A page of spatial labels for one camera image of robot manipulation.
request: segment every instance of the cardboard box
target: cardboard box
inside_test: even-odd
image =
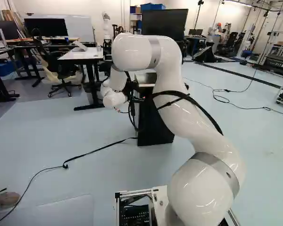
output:
[[[136,13],[141,13],[141,7],[136,7],[135,12]]]

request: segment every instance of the white robotic arm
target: white robotic arm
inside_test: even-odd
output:
[[[126,83],[122,71],[152,68],[158,75],[153,93],[174,90],[188,94],[181,76],[182,55],[177,43],[169,37],[120,34],[113,42],[112,57],[115,66],[110,81],[101,89],[105,106],[127,101],[120,92]],[[159,108],[176,99],[172,95],[159,95],[153,100]],[[172,176],[167,186],[171,207],[186,226],[217,226],[244,181],[245,166],[238,151],[185,99],[158,112],[170,131],[189,139],[195,149],[194,156]]]

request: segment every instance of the person's foot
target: person's foot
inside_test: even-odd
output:
[[[14,206],[20,198],[20,195],[15,192],[0,193],[0,207]]]

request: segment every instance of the computer monitor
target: computer monitor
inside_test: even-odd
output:
[[[68,36],[63,18],[26,18],[24,24],[31,36]]]
[[[4,37],[6,40],[19,38],[17,26],[14,21],[1,21],[0,29],[2,29]]]
[[[203,29],[197,29],[196,30],[196,35],[202,35]]]
[[[189,30],[189,35],[195,35],[195,34],[196,34],[196,29]]]
[[[175,41],[184,39],[188,9],[143,10],[143,35],[163,35]]]

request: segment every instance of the black floor strip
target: black floor strip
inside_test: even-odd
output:
[[[219,68],[219,67],[214,67],[214,66],[211,66],[211,65],[202,64],[202,63],[199,63],[199,62],[195,62],[195,64],[202,65],[202,66],[209,67],[209,68],[213,68],[213,69],[215,69],[215,70],[219,70],[219,71],[222,71],[222,72],[226,72],[226,73],[238,75],[238,76],[243,77],[243,78],[246,78],[246,79],[254,80],[254,81],[260,82],[260,83],[262,83],[262,84],[275,87],[275,88],[277,88],[277,89],[279,89],[279,88],[281,87],[281,86],[278,86],[278,85],[276,85],[276,84],[270,83],[270,82],[268,82],[268,81],[264,81],[264,80],[261,80],[261,79],[253,78],[253,77],[247,76],[247,75],[245,75],[245,74],[240,74],[240,73],[237,73],[237,72],[232,72],[232,71],[229,71],[229,70],[226,70],[226,69],[223,69],[223,68]]]

